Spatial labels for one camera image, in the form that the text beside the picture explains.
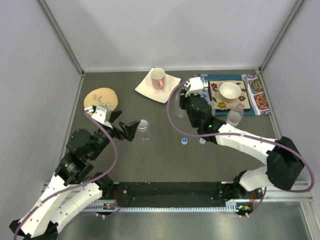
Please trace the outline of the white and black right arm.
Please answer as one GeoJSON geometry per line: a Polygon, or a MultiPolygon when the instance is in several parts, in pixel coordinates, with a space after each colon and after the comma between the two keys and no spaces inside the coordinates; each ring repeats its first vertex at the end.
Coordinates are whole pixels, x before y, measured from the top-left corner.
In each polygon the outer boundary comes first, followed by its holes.
{"type": "Polygon", "coordinates": [[[206,141],[230,147],[263,163],[254,170],[244,170],[233,180],[233,192],[245,198],[251,191],[274,186],[290,191],[304,168],[296,156],[298,150],[287,137],[263,138],[237,129],[212,115],[212,108],[200,95],[179,91],[179,106],[185,110],[193,128],[206,141]]]}

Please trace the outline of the clear bottle with red label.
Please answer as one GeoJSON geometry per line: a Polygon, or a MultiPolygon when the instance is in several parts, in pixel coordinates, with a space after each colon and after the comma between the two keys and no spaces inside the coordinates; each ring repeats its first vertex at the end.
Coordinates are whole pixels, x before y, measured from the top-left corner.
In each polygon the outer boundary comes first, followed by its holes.
{"type": "Polygon", "coordinates": [[[232,108],[226,116],[226,123],[236,127],[244,117],[244,107],[243,103],[238,103],[232,108]]]}

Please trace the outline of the clear bottle with blue cap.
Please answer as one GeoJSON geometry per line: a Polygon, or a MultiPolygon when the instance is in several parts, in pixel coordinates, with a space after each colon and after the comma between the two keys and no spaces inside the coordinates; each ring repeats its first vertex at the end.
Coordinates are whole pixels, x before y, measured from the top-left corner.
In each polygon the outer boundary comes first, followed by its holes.
{"type": "Polygon", "coordinates": [[[180,107],[180,94],[179,93],[177,93],[175,95],[174,107],[175,107],[175,115],[178,118],[183,118],[187,114],[186,111],[180,107]]]}

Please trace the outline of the blue and white bottle cap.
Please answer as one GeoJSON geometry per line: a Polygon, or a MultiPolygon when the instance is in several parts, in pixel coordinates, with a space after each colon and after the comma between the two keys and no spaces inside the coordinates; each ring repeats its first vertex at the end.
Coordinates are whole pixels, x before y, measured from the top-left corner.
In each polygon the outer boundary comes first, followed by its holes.
{"type": "Polygon", "coordinates": [[[186,145],[186,144],[188,143],[188,139],[185,138],[185,137],[183,137],[183,138],[181,139],[181,143],[182,143],[183,145],[186,145]]]}

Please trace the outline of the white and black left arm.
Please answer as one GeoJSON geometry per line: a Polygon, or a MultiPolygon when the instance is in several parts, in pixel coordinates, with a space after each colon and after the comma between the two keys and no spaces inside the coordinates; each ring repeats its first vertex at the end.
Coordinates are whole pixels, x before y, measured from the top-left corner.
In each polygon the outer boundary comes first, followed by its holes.
{"type": "Polygon", "coordinates": [[[108,144],[116,148],[114,139],[131,142],[140,120],[113,125],[122,111],[107,110],[109,121],[98,122],[88,118],[98,129],[91,134],[85,129],[74,131],[66,144],[68,153],[61,159],[42,195],[34,207],[21,219],[13,220],[9,228],[16,239],[55,240],[63,228],[89,204],[100,198],[109,198],[114,192],[114,182],[108,173],[114,164],[91,180],[85,180],[94,168],[91,164],[108,144]]]}

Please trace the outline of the short clear capped bottle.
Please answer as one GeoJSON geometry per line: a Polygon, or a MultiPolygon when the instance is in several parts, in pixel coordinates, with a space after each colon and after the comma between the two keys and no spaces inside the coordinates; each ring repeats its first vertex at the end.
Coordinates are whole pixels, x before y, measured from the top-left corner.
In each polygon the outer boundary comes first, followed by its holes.
{"type": "Polygon", "coordinates": [[[150,124],[145,120],[141,119],[140,123],[137,127],[137,137],[142,142],[150,141],[152,138],[151,127],[150,124]]]}

